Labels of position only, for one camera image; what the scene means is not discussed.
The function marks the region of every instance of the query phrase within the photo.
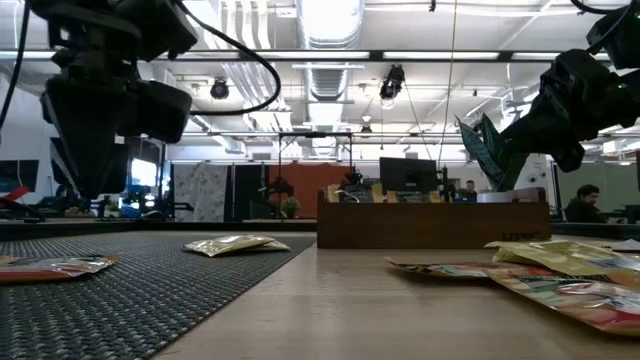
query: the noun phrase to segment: camera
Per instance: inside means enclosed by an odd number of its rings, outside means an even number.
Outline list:
[[[224,100],[229,97],[229,86],[227,86],[227,79],[218,78],[214,81],[210,91],[211,97],[216,100]]]

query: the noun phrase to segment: colorful snack wrapper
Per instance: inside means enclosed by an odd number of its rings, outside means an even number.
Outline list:
[[[117,256],[13,258],[0,256],[0,284],[52,281],[96,273],[118,261]]]
[[[508,264],[508,263],[492,263],[490,261],[483,262],[461,262],[452,264],[403,264],[394,261],[391,258],[386,257],[391,265],[401,268],[402,270],[409,272],[416,272],[420,274],[444,277],[444,278],[458,278],[458,279],[479,279],[488,278],[489,276],[485,270],[489,269],[520,269],[526,268],[522,265]],[[543,274],[548,274],[549,271],[539,269]]]
[[[541,264],[567,275],[604,275],[619,271],[640,273],[640,261],[596,246],[571,241],[545,243],[497,242],[493,261]]]
[[[264,246],[276,241],[273,238],[266,236],[258,236],[258,235],[231,235],[231,236],[222,236],[215,239],[210,240],[198,240],[192,243],[185,245],[186,250],[195,251],[199,253],[203,253],[209,257],[217,256],[220,254],[226,254],[232,251],[244,250],[244,249],[254,249],[260,246]],[[262,251],[265,250],[285,250],[282,246],[288,248],[288,246],[279,243],[271,245],[267,249],[259,249]]]
[[[613,283],[620,279],[608,275],[510,274],[503,269],[486,272],[508,289],[597,329],[640,336],[640,292]]]

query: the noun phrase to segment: computer monitor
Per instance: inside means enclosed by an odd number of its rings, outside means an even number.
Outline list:
[[[423,194],[438,190],[440,183],[435,161],[384,157],[380,158],[380,182],[384,190]]]

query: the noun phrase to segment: orange wall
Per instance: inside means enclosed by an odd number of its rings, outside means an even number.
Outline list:
[[[294,197],[300,201],[302,209],[298,211],[299,217],[315,218],[318,212],[318,189],[329,185],[340,184],[344,174],[349,172],[349,166],[337,166],[329,164],[282,165],[282,177],[294,187]],[[269,168],[269,183],[275,181],[278,176],[278,166]],[[278,195],[271,195],[272,201],[278,201]]]

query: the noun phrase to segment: potted plant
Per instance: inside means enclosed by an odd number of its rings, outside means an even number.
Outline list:
[[[285,199],[281,206],[282,212],[285,214],[287,219],[295,219],[296,212],[301,208],[300,202],[294,197]]]

